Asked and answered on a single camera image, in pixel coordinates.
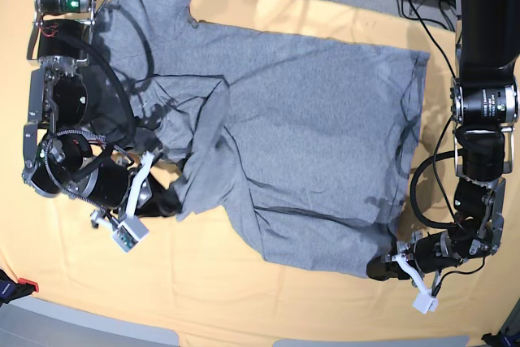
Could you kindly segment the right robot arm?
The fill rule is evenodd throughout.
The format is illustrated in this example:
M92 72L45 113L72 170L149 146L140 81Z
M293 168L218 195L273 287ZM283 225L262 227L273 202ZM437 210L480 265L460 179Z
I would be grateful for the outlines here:
M145 172L154 158L135 162L128 154L137 119L122 83L92 44L105 5L106 0L34 0L26 57L37 69L24 125L22 178L42 196L65 194L93 205L95 222L175 215L179 198ZM81 71L91 63L102 69L122 106L118 136L86 128L92 102Z

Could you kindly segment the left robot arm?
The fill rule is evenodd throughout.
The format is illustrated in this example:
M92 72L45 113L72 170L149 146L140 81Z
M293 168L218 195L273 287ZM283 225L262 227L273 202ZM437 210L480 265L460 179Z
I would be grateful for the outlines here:
M457 72L446 124L454 148L423 161L409 188L415 217L433 233L415 234L409 242L396 243L389 254L373 259L367 267L373 280L455 273L464 262L492 256L501 245L505 175L513 169L513 131L519 118L514 75L519 0L457 0L457 17ZM458 184L448 204L453 219L441 223L420 211L416 184L426 169L448 158L455 163Z

